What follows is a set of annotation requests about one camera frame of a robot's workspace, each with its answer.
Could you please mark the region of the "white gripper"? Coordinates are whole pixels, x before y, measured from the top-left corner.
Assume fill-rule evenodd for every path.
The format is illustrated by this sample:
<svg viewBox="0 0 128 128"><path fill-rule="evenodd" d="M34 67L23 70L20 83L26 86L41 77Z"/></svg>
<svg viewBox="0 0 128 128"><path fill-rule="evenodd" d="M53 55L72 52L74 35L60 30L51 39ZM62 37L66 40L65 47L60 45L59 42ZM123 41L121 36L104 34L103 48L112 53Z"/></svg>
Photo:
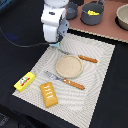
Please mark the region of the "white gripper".
<svg viewBox="0 0 128 128"><path fill-rule="evenodd" d="M44 38L49 43L60 42L69 28L65 8L52 8L44 5L41 22L43 23Z"/></svg>

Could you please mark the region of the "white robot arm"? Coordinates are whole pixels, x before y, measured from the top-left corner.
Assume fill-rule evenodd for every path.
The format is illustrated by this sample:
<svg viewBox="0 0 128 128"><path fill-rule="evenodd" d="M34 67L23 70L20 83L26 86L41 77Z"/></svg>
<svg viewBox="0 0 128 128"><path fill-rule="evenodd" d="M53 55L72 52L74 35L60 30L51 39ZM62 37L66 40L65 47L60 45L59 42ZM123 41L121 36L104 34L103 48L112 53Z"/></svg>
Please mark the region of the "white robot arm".
<svg viewBox="0 0 128 128"><path fill-rule="evenodd" d="M58 43L66 35L69 22L66 20L69 0L44 0L41 16L44 38L48 43Z"/></svg>

